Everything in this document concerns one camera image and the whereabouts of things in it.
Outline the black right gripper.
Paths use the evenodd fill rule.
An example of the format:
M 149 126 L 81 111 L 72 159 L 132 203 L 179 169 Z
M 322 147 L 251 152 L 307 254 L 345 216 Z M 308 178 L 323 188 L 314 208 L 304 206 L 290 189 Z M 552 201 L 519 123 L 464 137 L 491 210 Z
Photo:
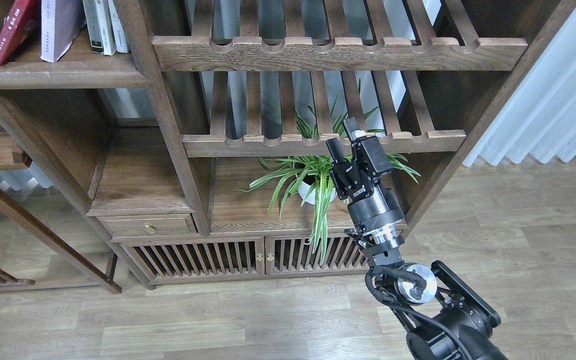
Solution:
M 327 139 L 333 170 L 331 178 L 348 211 L 356 232 L 363 239 L 397 239 L 396 224 L 404 216 L 393 190 L 384 188 L 381 176 L 395 170 L 376 136 L 369 136 L 355 117 L 343 120 L 350 139 L 353 161 L 346 159 L 337 137 Z

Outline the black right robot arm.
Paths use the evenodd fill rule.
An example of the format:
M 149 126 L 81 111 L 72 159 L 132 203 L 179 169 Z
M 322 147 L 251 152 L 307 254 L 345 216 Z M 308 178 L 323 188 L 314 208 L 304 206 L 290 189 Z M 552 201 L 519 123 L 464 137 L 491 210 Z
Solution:
M 338 139 L 326 142 L 333 168 L 330 176 L 340 199 L 349 199 L 353 227 L 345 230 L 368 263 L 365 284 L 388 307 L 406 331 L 416 360 L 503 360 L 491 341 L 501 317 L 440 260 L 430 267 L 406 262 L 400 254 L 404 219 L 397 195 L 381 183 L 394 166 L 380 140 L 362 130 L 355 118 L 343 121 L 352 158 Z

